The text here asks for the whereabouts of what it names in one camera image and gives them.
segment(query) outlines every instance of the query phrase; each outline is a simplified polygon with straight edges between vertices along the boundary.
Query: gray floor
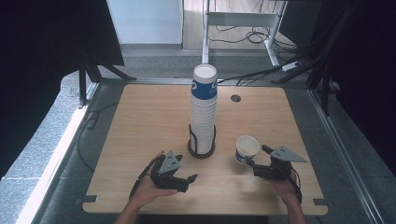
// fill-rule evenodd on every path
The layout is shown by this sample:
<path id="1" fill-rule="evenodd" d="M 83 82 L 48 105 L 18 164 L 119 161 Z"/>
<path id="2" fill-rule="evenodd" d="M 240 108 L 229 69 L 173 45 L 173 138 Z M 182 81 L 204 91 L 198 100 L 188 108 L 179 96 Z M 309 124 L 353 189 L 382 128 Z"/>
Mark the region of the gray floor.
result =
<path id="1" fill-rule="evenodd" d="M 131 76 L 139 77 L 137 82 L 167 81 L 188 84 L 190 80 L 186 78 L 191 77 L 192 68 L 201 60 L 199 51 L 183 51 L 180 46 L 122 46 L 122 52 L 126 66 L 120 69 Z M 265 51 L 213 51 L 209 61 L 218 68 L 219 78 L 240 76 L 270 67 Z M 34 223 L 111 223 L 117 217 L 117 214 L 87 214 L 81 208 L 92 177 L 89 167 L 94 168 L 98 161 L 108 127 L 117 109 L 113 104 L 120 99 L 124 85 L 128 84 L 105 68 L 101 67 L 100 70 L 105 78 L 90 102 L 87 118 L 98 111 L 102 112 L 97 119 L 87 122 L 80 141 L 74 139 Z M 285 74 L 279 72 L 250 85 L 273 86 L 270 80 L 283 76 Z M 329 206 L 327 215 L 307 217 L 308 223 L 374 223 L 364 210 L 364 200 L 359 188 L 354 185 L 356 180 L 351 181 L 347 166 L 339 156 L 318 113 L 316 102 L 304 88 L 306 77 L 307 74 L 301 75 L 282 87 L 288 96 L 318 176 L 325 203 Z M 396 206 L 393 201 L 396 198 L 395 177 L 337 103 L 335 95 L 331 95 L 329 107 L 331 115 L 328 119 L 342 140 L 353 167 L 359 172 L 362 183 L 373 197 L 378 214 L 383 223 L 392 223 L 396 220 Z M 0 223 L 15 223 L 77 108 L 78 74 L 75 73 L 64 80 L 57 101 L 35 137 L 1 180 Z M 230 223 L 227 218 L 229 217 L 144 216 L 140 222 Z M 233 219 L 232 223 L 263 223 L 263 217 L 238 218 Z M 285 216 L 269 217 L 269 222 L 288 223 Z"/>

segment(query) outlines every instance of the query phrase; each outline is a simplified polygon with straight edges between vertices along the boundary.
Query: paper cup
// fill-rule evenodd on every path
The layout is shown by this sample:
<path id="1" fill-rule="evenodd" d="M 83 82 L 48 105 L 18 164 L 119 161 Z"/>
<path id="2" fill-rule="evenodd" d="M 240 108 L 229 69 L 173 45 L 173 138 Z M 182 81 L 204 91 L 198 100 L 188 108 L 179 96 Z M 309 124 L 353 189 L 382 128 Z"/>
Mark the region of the paper cup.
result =
<path id="1" fill-rule="evenodd" d="M 247 163 L 247 158 L 253 158 L 260 149 L 259 142 L 252 136 L 243 135 L 236 140 L 236 160 Z"/>

